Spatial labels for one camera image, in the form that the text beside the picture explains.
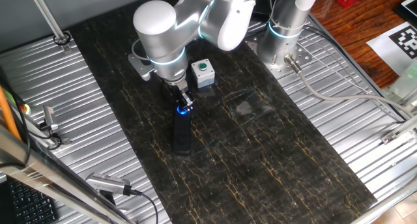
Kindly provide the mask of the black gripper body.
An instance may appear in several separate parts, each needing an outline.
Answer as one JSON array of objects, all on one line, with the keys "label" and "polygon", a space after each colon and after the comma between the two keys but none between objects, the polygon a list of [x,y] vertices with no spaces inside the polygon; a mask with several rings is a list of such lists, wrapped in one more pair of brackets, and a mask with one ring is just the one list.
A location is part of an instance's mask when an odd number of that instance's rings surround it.
[{"label": "black gripper body", "polygon": [[166,81],[167,92],[166,97],[169,102],[175,102],[176,99],[182,99],[182,94],[188,91],[188,83],[186,79],[180,79],[178,81]]}]

